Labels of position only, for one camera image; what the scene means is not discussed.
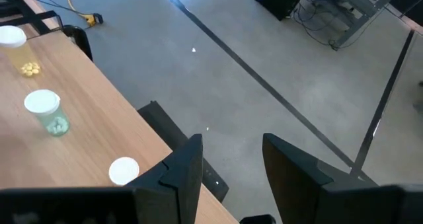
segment clear plastic bottle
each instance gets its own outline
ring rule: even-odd
[[[0,51],[6,54],[21,75],[32,77],[40,72],[38,60],[19,27],[0,26]]]
[[[34,91],[26,96],[24,105],[51,135],[61,136],[69,130],[69,120],[61,109],[60,97],[55,92],[47,89]]]

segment yellow cable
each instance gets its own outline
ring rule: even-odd
[[[72,10],[76,11],[76,9],[73,7],[71,0],[67,0],[67,3],[69,4],[69,6],[71,7]],[[94,18],[94,15],[91,14],[82,14],[82,13],[78,13],[79,16],[83,17],[89,26],[94,26],[96,24],[96,20]]]

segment white cap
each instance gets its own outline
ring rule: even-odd
[[[138,177],[137,161],[129,157],[120,157],[113,161],[108,169],[108,176],[117,185],[123,186]]]
[[[17,48],[26,42],[25,32],[17,26],[0,26],[0,46]]]
[[[47,116],[55,112],[60,105],[60,97],[48,89],[40,89],[28,94],[24,101],[25,108],[38,116]]]

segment wooden table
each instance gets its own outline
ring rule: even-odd
[[[35,0],[25,0],[35,12]],[[57,27],[52,20],[45,22]],[[23,27],[29,36],[33,29]],[[140,173],[171,150],[113,87],[90,59],[63,33],[28,41],[41,73],[22,77],[0,53],[0,188],[113,186],[108,168],[118,157],[133,157]],[[24,108],[25,96],[50,89],[61,97],[71,129],[47,134]],[[202,186],[196,223],[237,223]]]

